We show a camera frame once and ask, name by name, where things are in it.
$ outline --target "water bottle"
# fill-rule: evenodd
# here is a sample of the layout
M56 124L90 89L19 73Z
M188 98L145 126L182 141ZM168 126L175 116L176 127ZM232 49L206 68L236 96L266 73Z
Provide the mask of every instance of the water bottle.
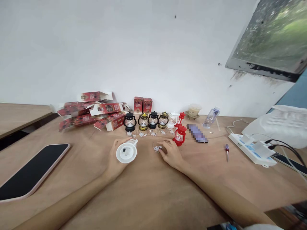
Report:
M220 108L214 107L214 109L211 109L210 113L208 114L207 118L204 121L204 128L210 128L210 126L214 123L217 116L220 114Z

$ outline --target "window frame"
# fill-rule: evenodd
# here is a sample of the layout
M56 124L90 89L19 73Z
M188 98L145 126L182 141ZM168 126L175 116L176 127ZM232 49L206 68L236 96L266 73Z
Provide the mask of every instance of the window frame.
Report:
M239 44L239 42L242 39L243 34L245 33L251 19L252 16L254 15L257 6L259 4L261 0L257 0L252 14L249 17L248 21L246 22L246 24L244 25L231 53L230 56L226 62L225 68L229 68L229 69L234 69L234 70L239 70L239 71L245 71L248 73L252 73L252 74L257 74L257 75L262 75L262 76L267 76L267 77L273 77L276 79L280 79L280 80L284 80L284 81L290 81L290 82L296 82L298 80L298 78L301 76L301 74L304 72L304 70L307 67L307 54L304 57L304 61L297 67L297 70L300 71L300 73L290 73L290 72L286 72L283 70L277 70L277 69L273 69L270 67L266 67L266 66L262 66L262 65L257 65L254 63L249 63L247 61L241 60L241 59L236 59L233 58L233 54L237 49L237 46Z

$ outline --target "human hand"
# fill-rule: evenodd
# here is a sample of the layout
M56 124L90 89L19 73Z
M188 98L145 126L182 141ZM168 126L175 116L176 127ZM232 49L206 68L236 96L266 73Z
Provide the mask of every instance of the human hand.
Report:
M107 175L111 180L116 179L116 177L118 177L128 165L128 164L119 162L119 160L116 158L116 150L121 144L125 143L131 138L132 137L115 140L113 143L113 146L109 153L108 165L104 172L104 174Z
M167 154L165 154L163 150L159 149L164 161L178 171L181 171L185 161L183 160L176 143L172 139L164 139L164 141L158 142L158 144L162 144L167 150Z

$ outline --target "white power strip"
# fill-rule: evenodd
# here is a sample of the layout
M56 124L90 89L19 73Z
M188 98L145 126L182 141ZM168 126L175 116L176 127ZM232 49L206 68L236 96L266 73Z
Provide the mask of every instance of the white power strip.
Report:
M254 143L246 145L243 141L241 141L241 138L243 137L243 135L230 134L228 137L255 164L262 165L263 167L266 167L266 168L277 164L277 162L274 161L271 157L262 158L259 154L257 154L255 149L253 148Z

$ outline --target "white wall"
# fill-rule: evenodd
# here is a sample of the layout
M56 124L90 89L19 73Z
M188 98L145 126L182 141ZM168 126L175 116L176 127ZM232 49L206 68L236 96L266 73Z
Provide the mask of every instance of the white wall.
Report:
M130 105L151 97L158 112L199 103L201 114L216 105L222 116L258 117L293 83L224 67L255 3L2 0L0 101L51 104L113 91Z

